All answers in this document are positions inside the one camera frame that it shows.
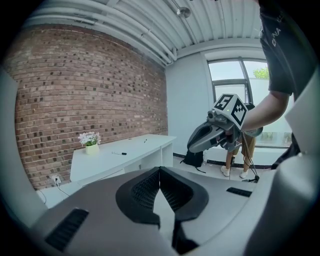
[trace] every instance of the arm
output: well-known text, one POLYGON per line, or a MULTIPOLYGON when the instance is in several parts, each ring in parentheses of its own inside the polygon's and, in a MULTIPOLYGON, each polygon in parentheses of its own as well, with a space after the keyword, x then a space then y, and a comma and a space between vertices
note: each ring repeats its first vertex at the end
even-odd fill
POLYGON ((259 105, 247 113, 242 131, 254 130, 278 120, 286 111, 288 101, 288 94, 270 91, 259 105))

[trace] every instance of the black and white marker cube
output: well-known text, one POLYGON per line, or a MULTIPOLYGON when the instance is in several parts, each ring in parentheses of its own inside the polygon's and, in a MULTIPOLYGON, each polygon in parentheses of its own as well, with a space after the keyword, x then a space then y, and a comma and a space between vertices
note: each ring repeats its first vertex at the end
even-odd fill
POLYGON ((214 103, 213 109, 218 115, 223 115, 232 121, 241 130, 244 123, 247 107, 237 94, 222 94, 214 103))

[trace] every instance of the brick wall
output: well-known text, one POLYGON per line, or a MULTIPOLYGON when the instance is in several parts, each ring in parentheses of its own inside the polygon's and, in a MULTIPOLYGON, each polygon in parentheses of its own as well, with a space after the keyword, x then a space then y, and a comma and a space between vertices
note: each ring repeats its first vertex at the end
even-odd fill
POLYGON ((18 83, 16 140, 36 189, 54 186, 52 174, 70 181, 84 131, 99 132, 102 143, 168 133, 164 69, 109 35, 34 26, 18 36, 4 68, 18 83))

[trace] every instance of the wall socket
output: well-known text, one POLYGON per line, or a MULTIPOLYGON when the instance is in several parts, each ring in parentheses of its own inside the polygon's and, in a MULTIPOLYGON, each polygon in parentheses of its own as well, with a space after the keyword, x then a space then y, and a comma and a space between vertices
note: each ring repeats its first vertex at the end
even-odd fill
POLYGON ((51 176, 51 179, 53 180, 53 182, 55 183, 55 184, 60 184, 61 183, 61 179, 60 179, 60 177, 58 176, 58 175, 52 175, 51 176))

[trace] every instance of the window pane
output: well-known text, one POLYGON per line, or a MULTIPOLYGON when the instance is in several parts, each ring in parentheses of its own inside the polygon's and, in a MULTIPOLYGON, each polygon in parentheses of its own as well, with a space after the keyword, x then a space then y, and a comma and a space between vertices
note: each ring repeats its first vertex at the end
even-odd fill
POLYGON ((246 102, 246 91, 244 84, 217 85, 214 88, 217 100, 222 94, 237 94, 242 102, 246 102))
MULTIPOLYGON (((244 65, 250 79, 253 103, 257 106, 269 93, 269 79, 267 75, 269 72, 266 71, 268 66, 267 63, 258 61, 244 61, 244 65)), ((285 115, 293 104, 294 97, 291 96, 285 113, 277 121, 263 128, 262 134, 256 138, 256 145, 289 146, 291 144, 292 131, 285 119, 285 115)))
POLYGON ((239 61, 214 62, 209 64, 212 81, 224 79, 244 79, 239 61))

